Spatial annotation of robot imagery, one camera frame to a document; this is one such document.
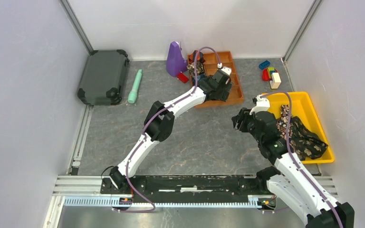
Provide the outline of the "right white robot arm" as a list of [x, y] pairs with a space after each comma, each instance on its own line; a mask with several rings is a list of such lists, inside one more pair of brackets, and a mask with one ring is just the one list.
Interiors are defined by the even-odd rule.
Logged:
[[340, 203], [325, 190], [290, 151], [278, 133], [274, 114], [242, 108], [232, 122], [236, 130], [253, 136], [261, 155], [272, 165], [257, 172], [258, 192], [281, 198], [307, 228], [354, 227], [353, 207], [348, 202]]

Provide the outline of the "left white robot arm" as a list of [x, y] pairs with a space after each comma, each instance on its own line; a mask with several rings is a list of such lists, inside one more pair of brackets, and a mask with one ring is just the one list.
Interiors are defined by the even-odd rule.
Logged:
[[137, 143], [126, 158], [110, 171], [113, 189], [121, 194], [130, 189], [128, 178], [135, 175], [148, 153], [171, 135], [177, 117], [208, 100], [226, 102], [232, 87], [231, 73], [231, 68], [223, 66], [214, 75], [201, 79], [179, 97], [165, 103], [154, 102]]

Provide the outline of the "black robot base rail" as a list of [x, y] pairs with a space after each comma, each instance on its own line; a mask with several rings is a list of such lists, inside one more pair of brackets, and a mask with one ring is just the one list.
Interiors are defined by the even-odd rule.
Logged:
[[248, 196], [272, 193], [253, 175], [137, 175], [130, 179], [133, 189], [125, 181], [117, 189], [109, 178], [101, 183], [102, 194], [132, 195], [134, 203], [244, 203]]

